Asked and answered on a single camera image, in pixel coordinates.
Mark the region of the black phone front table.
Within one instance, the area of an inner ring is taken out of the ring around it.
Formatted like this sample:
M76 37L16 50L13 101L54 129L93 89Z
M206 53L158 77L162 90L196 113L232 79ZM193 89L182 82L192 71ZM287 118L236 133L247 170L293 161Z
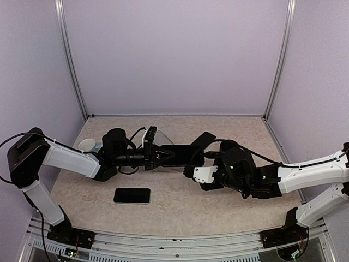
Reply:
M151 200L149 188L116 188L113 201L119 204L148 204Z

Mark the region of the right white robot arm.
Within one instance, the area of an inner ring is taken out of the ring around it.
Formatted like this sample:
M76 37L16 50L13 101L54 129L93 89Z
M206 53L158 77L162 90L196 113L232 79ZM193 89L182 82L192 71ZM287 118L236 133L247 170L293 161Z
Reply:
M194 159L183 174L203 190L231 188L248 197L270 199L293 191L322 184L330 187L312 201L294 207L286 215L279 238L291 242L313 222L348 201L348 143L327 157L307 162L284 164L262 156L233 140L220 140L219 151L205 152L200 147L193 157L213 159L213 166L195 166Z

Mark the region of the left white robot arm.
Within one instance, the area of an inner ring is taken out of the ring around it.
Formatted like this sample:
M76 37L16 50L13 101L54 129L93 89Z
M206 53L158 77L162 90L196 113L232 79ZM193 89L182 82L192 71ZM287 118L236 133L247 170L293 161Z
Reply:
M52 166L100 182L116 175L117 169L123 166L153 170L175 156L174 152L153 143L156 132L156 127L148 128L142 148L137 148L124 129L114 128L102 137L101 149L93 152L74 149L47 137L40 128L32 128L15 135L18 141L8 149L10 182L55 226L54 232L62 241L72 242L76 230L65 222L62 208L40 182L40 168Z

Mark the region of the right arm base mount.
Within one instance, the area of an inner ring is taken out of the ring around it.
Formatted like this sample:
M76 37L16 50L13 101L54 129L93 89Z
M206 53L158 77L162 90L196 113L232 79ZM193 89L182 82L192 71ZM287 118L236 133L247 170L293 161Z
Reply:
M260 232L263 248L286 245L300 241L301 239L306 239L309 236L309 228L297 224L297 210L298 207L294 207L287 212L285 224L283 226Z

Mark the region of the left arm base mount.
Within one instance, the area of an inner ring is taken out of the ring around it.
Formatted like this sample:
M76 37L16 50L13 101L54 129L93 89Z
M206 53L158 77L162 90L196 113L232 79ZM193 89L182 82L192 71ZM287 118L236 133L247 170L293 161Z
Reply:
M91 249L95 238L95 232L73 227L50 225L47 238L77 248Z

